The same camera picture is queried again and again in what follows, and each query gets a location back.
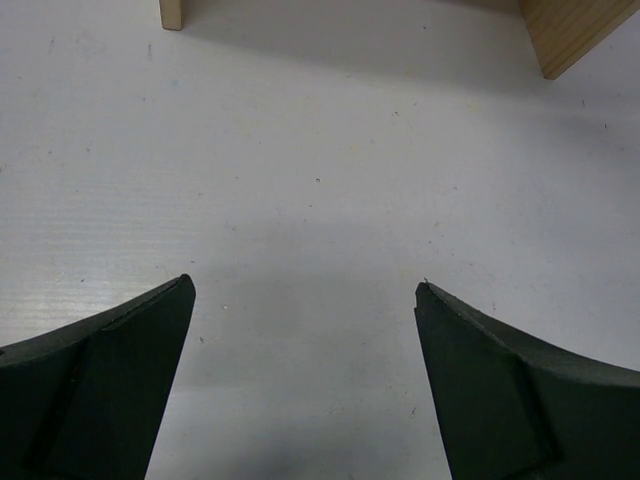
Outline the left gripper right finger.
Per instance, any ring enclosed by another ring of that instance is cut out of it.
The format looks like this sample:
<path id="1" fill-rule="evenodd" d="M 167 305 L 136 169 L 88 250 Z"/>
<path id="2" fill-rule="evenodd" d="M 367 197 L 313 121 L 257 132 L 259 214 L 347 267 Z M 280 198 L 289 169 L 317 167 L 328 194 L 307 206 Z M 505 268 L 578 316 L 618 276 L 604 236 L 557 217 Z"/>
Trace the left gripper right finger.
<path id="1" fill-rule="evenodd" d="M 554 346 L 430 283 L 416 325 L 454 479 L 636 479 L 639 374 Z"/>

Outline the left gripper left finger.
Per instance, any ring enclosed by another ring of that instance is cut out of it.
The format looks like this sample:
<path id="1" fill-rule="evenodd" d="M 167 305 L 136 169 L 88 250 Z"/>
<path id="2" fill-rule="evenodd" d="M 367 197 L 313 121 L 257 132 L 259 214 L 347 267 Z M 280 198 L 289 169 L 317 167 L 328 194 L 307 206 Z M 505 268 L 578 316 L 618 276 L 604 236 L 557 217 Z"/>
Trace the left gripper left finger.
<path id="1" fill-rule="evenodd" d="M 144 478 L 195 297 L 183 274 L 2 347 L 2 478 Z"/>

